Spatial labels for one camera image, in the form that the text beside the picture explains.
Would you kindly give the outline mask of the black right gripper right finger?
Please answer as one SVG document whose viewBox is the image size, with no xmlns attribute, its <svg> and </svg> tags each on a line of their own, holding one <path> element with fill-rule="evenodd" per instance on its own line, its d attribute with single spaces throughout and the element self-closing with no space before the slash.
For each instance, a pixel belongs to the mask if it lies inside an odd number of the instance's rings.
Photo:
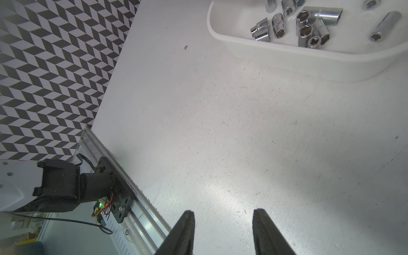
<svg viewBox="0 0 408 255">
<path fill-rule="evenodd" d="M 296 255 L 264 209 L 254 210 L 252 231 L 256 255 Z"/>
</svg>

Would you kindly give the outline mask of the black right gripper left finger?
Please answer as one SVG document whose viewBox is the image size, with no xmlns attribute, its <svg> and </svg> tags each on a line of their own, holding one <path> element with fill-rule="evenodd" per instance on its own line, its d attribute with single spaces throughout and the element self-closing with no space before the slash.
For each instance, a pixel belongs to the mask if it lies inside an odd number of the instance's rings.
<svg viewBox="0 0 408 255">
<path fill-rule="evenodd" d="M 186 210 L 155 255 L 192 255 L 195 226 L 194 212 Z"/>
</svg>

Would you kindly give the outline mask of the chrome socket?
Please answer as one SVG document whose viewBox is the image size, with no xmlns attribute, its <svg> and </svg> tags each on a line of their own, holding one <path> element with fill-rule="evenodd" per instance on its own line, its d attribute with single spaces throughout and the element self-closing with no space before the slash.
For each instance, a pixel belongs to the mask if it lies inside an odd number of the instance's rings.
<svg viewBox="0 0 408 255">
<path fill-rule="evenodd" d="M 297 30 L 300 30 L 302 27 L 306 26 L 309 23 L 310 11 L 302 10 L 296 16 L 296 27 Z"/>
<path fill-rule="evenodd" d="M 290 17 L 296 11 L 295 0 L 282 0 L 281 1 L 283 16 L 285 18 Z"/>
<path fill-rule="evenodd" d="M 371 11 L 377 8 L 381 4 L 381 0 L 364 0 L 362 8 L 365 11 Z"/>
<path fill-rule="evenodd" d="M 307 47 L 308 41 L 314 35 L 313 25 L 307 24 L 302 26 L 298 31 L 298 46 Z"/>
<path fill-rule="evenodd" d="M 305 4 L 306 0 L 295 0 L 295 7 L 298 9 L 300 7 L 302 7 Z"/>
<path fill-rule="evenodd" d="M 276 39 L 280 39 L 286 35 L 284 17 L 282 13 L 277 13 L 272 17 L 272 27 Z"/>
<path fill-rule="evenodd" d="M 378 43 L 387 38 L 395 25 L 400 21 L 402 14 L 398 11 L 391 11 L 380 21 L 378 26 L 371 32 L 369 39 Z"/>
<path fill-rule="evenodd" d="M 267 18 L 259 21 L 254 27 L 250 29 L 251 35 L 255 41 L 270 41 L 269 36 L 269 21 Z"/>
<path fill-rule="evenodd" d="M 315 28 L 317 35 L 321 39 L 321 43 L 320 43 L 321 45 L 324 45 L 327 41 L 330 40 L 330 32 L 321 19 L 317 19 L 313 23 L 313 26 Z"/>
<path fill-rule="evenodd" d="M 343 13 L 343 8 L 306 6 L 305 10 L 310 12 L 312 22 L 321 20 L 327 26 L 336 26 Z"/>
<path fill-rule="evenodd" d="M 307 42 L 307 48 L 320 49 L 322 39 L 319 36 L 311 37 Z"/>
</svg>

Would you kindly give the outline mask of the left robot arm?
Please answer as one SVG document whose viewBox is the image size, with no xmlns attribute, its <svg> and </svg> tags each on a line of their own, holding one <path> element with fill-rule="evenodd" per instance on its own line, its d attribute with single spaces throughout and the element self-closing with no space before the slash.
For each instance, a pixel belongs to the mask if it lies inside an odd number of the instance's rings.
<svg viewBox="0 0 408 255">
<path fill-rule="evenodd" d="M 11 213 L 65 213 L 80 204 L 110 198 L 116 177 L 110 172 L 81 172 L 81 163 L 45 159 L 37 163 L 42 169 L 41 185 L 34 187 L 33 198 L 22 205 L 7 206 L 1 211 Z"/>
</svg>

